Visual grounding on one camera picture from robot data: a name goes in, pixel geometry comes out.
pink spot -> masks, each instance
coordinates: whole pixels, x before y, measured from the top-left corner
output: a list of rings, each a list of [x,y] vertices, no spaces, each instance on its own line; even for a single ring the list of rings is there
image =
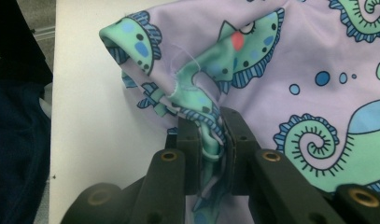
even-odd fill
[[[239,51],[245,44],[245,39],[243,38],[242,33],[240,33],[239,31],[236,31],[235,33],[233,33],[233,35],[231,35],[231,41],[233,48],[236,51]]]

crumpled fabric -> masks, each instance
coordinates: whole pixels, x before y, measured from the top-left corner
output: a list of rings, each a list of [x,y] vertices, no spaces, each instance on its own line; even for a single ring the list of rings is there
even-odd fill
[[[223,222],[221,106],[315,187],[380,193],[380,1],[182,0],[100,37],[139,109],[168,133],[177,117],[201,130],[203,190],[190,222]]]

patterned fabric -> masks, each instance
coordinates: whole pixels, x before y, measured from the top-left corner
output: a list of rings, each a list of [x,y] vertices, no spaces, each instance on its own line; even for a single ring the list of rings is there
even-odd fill
[[[167,132],[176,116],[200,127],[204,190],[190,222],[224,222],[220,106],[314,186],[380,192],[380,0],[364,1],[182,0],[101,30],[139,109]]]

table surface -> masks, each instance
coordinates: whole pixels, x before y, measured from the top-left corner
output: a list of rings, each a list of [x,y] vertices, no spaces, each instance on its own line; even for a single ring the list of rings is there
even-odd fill
[[[164,147],[165,131],[138,113],[98,32],[129,13],[171,1],[57,1],[49,223],[60,223],[93,184],[130,185]]]

fabric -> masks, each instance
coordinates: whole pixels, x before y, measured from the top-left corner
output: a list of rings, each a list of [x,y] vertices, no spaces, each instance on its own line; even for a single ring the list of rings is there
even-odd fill
[[[100,31],[137,107],[167,132],[195,120],[203,192],[189,220],[216,223],[225,194],[219,108],[315,187],[380,193],[380,1],[182,0]]]
[[[0,224],[33,223],[49,174],[41,84],[0,80]]]

